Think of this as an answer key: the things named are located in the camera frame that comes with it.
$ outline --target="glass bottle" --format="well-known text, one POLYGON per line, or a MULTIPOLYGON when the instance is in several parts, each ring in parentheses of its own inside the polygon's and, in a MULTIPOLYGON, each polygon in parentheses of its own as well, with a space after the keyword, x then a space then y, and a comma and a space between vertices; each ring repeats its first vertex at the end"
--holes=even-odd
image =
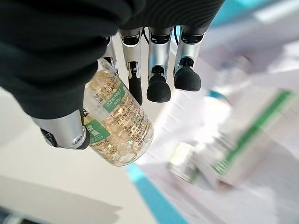
POLYGON ((114 166, 138 159, 150 146, 153 125, 105 59, 86 84, 84 124, 90 147, 114 166))

